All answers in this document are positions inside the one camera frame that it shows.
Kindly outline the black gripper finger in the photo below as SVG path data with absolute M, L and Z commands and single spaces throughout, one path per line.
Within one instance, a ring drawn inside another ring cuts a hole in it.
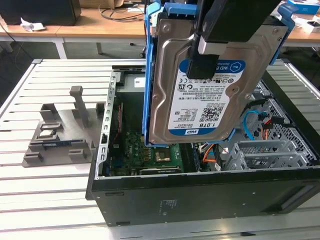
M 199 47 L 205 43 L 247 42 L 279 3 L 279 0 L 199 0 L 187 77 L 212 78 L 221 53 L 217 50 L 201 53 Z

